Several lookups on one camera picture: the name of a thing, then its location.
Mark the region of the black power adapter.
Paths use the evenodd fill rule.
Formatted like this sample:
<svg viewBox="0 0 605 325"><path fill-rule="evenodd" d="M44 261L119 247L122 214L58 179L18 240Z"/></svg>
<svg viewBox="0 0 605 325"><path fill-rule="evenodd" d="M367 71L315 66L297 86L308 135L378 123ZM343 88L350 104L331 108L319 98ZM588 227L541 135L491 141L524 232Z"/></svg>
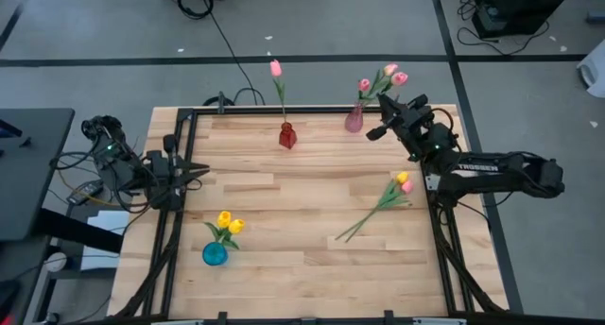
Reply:
<svg viewBox="0 0 605 325"><path fill-rule="evenodd" d="M77 187L66 199L70 205L82 205L103 192L101 180L91 180Z"/></svg>

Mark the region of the white bin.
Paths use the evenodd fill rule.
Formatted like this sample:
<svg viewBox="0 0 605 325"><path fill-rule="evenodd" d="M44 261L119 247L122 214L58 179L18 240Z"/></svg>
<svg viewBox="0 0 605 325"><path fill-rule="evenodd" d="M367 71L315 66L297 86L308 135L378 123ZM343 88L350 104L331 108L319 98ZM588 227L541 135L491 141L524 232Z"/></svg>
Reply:
<svg viewBox="0 0 605 325"><path fill-rule="evenodd" d="M605 99L605 39L577 65L577 70L586 92Z"/></svg>

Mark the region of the red glass vase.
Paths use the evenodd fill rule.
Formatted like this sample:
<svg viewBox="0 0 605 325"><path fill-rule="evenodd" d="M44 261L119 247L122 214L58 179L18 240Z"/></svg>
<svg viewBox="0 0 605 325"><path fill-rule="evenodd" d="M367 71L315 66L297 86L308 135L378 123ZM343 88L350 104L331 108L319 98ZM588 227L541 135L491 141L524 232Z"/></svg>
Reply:
<svg viewBox="0 0 605 325"><path fill-rule="evenodd" d="M289 122L281 124L279 135L279 144L287 149L291 149L297 143L297 134Z"/></svg>

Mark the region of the black equipment case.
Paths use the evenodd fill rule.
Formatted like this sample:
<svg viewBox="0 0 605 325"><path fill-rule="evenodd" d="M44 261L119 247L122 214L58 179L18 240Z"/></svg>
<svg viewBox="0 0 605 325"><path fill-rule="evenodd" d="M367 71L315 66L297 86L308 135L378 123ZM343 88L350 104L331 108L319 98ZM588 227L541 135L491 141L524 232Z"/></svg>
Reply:
<svg viewBox="0 0 605 325"><path fill-rule="evenodd" d="M481 39L533 35L564 0L475 0L472 23Z"/></svg>

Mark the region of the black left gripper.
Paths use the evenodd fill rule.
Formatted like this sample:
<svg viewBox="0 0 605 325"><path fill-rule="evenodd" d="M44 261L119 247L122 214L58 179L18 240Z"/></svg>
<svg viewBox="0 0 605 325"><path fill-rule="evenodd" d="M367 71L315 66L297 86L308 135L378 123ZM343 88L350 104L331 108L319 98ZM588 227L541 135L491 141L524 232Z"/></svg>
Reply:
<svg viewBox="0 0 605 325"><path fill-rule="evenodd" d="M207 164L187 161L177 154L177 139L174 134L163 138L164 151L149 150L145 159L151 183L145 190L147 202L156 210L180 210L182 208L182 183L179 179L179 168L208 168ZM190 182L208 174L209 169L190 171L181 175L182 182Z"/></svg>

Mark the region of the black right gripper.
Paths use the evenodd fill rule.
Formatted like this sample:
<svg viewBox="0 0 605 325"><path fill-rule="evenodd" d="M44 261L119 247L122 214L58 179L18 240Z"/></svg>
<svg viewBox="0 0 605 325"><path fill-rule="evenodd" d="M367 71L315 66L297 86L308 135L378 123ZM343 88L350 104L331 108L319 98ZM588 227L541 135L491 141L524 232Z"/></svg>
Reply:
<svg viewBox="0 0 605 325"><path fill-rule="evenodd" d="M428 97L421 94L408 103L400 103L386 94L377 96L382 124L366 133L370 141L391 130L405 148L444 148L444 124L435 124Z"/></svg>

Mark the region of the black aluminium table frame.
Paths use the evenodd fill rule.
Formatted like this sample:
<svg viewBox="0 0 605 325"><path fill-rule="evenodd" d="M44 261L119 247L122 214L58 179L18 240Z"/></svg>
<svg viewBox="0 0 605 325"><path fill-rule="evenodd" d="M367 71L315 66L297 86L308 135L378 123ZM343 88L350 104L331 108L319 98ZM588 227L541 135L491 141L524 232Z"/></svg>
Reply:
<svg viewBox="0 0 605 325"><path fill-rule="evenodd" d="M376 142L344 127L343 106L296 106L291 149L275 108L203 109L185 123L181 154L209 165L187 194L176 264L152 310L173 318L443 316L477 310L433 238L424 178L392 135ZM224 265L203 262L204 225L222 211L245 228Z"/></svg>

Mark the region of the pale pink artificial tulip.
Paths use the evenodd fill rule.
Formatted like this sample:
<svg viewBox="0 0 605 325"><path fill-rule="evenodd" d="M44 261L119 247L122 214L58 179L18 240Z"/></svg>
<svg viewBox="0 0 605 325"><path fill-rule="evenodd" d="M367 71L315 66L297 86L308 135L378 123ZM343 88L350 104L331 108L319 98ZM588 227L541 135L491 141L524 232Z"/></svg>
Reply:
<svg viewBox="0 0 605 325"><path fill-rule="evenodd" d="M368 98L370 102L374 102L378 95L385 94L393 86L391 78L394 76L399 66L395 63L386 65L382 70L378 70L374 78Z"/></svg>

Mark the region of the teal glass vase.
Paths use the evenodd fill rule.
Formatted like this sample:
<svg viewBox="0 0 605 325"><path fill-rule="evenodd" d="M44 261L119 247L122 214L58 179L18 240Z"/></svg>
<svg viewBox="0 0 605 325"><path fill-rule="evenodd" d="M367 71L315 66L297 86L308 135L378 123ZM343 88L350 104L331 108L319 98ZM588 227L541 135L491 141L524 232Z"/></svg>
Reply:
<svg viewBox="0 0 605 325"><path fill-rule="evenodd" d="M203 262L210 266L224 265L228 258L228 250L219 242L207 244L202 251Z"/></svg>

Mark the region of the black desk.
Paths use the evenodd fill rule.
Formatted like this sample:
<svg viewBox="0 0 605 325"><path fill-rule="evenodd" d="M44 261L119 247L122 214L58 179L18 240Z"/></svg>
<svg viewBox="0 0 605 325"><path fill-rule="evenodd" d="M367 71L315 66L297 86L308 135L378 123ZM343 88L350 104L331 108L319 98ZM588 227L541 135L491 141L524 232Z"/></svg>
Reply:
<svg viewBox="0 0 605 325"><path fill-rule="evenodd" d="M0 242L34 229L75 112L69 108L0 109Z"/></svg>

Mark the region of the purple glass vase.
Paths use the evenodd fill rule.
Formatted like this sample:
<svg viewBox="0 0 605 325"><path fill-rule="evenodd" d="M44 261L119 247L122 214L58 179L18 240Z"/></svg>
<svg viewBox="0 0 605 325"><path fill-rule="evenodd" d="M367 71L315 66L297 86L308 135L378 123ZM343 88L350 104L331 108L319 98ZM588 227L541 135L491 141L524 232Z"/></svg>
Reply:
<svg viewBox="0 0 605 325"><path fill-rule="evenodd" d="M351 133L357 133L363 128L363 106L355 104L354 108L345 118L344 127Z"/></svg>

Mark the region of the yellow artificial tulip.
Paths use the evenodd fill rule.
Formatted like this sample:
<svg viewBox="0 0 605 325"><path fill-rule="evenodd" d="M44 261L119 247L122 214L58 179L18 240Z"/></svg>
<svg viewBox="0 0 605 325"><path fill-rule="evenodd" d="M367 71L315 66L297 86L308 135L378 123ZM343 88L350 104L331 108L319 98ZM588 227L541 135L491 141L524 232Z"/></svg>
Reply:
<svg viewBox="0 0 605 325"><path fill-rule="evenodd" d="M217 217L216 224L205 222L204 225L210 230L216 242L224 247L237 249L237 245L231 241L232 234L229 231L231 222L231 213L222 211Z"/></svg>
<svg viewBox="0 0 605 325"><path fill-rule="evenodd" d="M245 221L242 219L233 221L224 219L218 222L218 226L220 227L219 243L227 248L239 249L239 245L233 240L233 236L244 230Z"/></svg>

